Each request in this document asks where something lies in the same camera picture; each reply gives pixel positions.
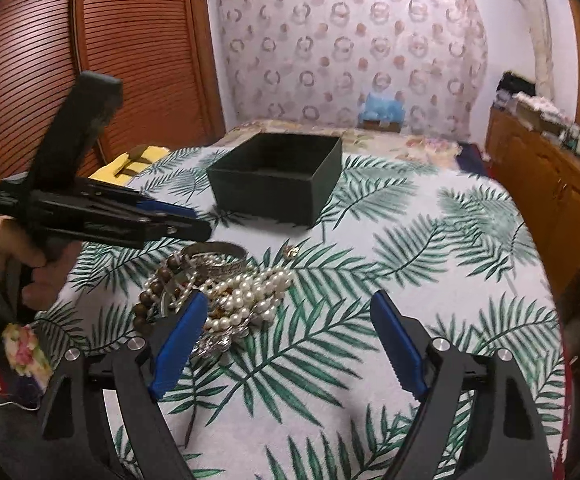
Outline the person's left hand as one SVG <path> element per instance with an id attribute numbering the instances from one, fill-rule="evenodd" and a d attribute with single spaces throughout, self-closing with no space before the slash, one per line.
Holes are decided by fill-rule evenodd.
<path id="1" fill-rule="evenodd" d="M 60 257 L 48 262 L 13 218 L 0 216 L 0 281 L 6 277 L 10 264 L 29 266 L 32 280 L 22 287 L 22 300 L 33 310 L 47 310 L 54 304 L 81 250 L 81 242 L 71 242 Z"/>

